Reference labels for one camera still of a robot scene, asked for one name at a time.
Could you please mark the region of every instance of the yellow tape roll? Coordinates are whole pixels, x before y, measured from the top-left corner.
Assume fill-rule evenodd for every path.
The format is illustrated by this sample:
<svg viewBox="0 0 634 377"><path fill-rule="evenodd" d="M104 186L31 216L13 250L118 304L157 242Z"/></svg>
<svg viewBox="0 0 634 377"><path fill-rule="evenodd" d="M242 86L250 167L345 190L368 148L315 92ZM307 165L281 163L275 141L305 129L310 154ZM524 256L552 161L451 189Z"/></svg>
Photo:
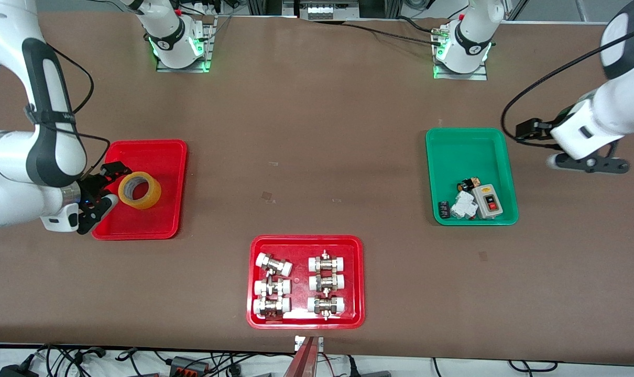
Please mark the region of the yellow tape roll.
<svg viewBox="0 0 634 377"><path fill-rule="evenodd" d="M147 182L147 193L142 198L133 199L135 188ZM154 206L161 197L161 184L145 172L133 172L124 177L119 184L119 200L135 209L147 209Z"/></svg>

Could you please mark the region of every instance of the table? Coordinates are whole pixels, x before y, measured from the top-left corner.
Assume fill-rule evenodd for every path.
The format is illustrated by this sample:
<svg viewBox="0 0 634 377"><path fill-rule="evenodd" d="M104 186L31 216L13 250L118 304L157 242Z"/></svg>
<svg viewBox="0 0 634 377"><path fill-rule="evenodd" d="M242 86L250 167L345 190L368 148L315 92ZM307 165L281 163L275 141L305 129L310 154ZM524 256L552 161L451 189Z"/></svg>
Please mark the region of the table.
<svg viewBox="0 0 634 377"><path fill-rule="evenodd" d="M130 14L40 22L95 79L80 132L187 142L183 217L167 241L96 241L38 220L0 229L0 341L291 351L297 331L245 322L250 242L353 234L367 319L301 331L326 337L329 353L634 363L634 135L618 150L623 176L549 170L546 151L509 142L510 227L438 225L424 147L432 127L497 127L515 94L597 46L603 26L503 25L489 81L470 82L433 79L426 45L297 19L235 17L200 75L155 73ZM76 104L87 79L63 66ZM603 81L590 59L509 122L552 119ZM30 129L25 101L1 69L0 129Z"/></svg>

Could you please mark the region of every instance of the robotic arm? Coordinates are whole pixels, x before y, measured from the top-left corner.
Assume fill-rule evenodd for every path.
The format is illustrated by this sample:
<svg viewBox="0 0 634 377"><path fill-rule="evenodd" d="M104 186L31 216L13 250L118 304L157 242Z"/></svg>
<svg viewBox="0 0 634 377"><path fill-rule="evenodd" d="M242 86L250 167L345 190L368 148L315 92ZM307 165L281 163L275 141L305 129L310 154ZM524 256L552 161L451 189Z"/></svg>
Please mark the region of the robotic arm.
<svg viewBox="0 0 634 377"><path fill-rule="evenodd" d="M39 217L51 231L89 231L118 200L101 184L127 169L116 165L114 172L102 173L109 179L97 184L93 176L80 180L84 147L34 1L0 0L0 64L23 83L29 100L25 112L35 126L34 132L0 130L0 227Z"/></svg>
<svg viewBox="0 0 634 377"><path fill-rule="evenodd" d="M204 53L203 23L178 16L169 0L121 0L137 15L156 56L171 69L182 69Z"/></svg>
<svg viewBox="0 0 634 377"><path fill-rule="evenodd" d="M610 21L602 46L634 31L634 1ZM614 157L617 140L634 133L634 36L600 53L608 81L579 98L552 122L530 119L517 126L516 139L554 138L564 153L548 159L553 169L623 174L629 163ZM606 157L601 147L610 146Z"/></svg>
<svg viewBox="0 0 634 377"><path fill-rule="evenodd" d="M457 73L477 70L487 57L494 31L503 19L501 0L469 0L463 18L453 19L441 26L449 34L436 59Z"/></svg>

